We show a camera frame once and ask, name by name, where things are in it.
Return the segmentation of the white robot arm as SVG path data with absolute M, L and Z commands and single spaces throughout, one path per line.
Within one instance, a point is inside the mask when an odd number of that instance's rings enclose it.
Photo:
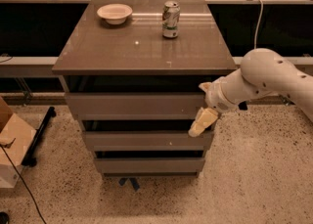
M 207 107 L 199 109 L 189 130 L 191 137 L 201 135 L 217 120 L 219 113 L 272 93 L 290 99 L 313 120 L 313 77 L 269 49 L 249 51 L 237 70 L 213 82 L 201 83 L 199 87 L 205 93 Z

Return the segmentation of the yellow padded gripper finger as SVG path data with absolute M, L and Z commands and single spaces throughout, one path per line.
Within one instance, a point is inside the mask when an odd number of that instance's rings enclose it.
M 188 134 L 191 137 L 198 137 L 209 126 L 218 119 L 218 112 L 212 108 L 200 108 Z

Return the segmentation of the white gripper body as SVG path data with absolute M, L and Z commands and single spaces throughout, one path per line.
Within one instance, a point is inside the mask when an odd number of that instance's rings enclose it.
M 228 112 L 238 106 L 236 84 L 227 77 L 220 77 L 209 84 L 205 101 L 218 112 Z

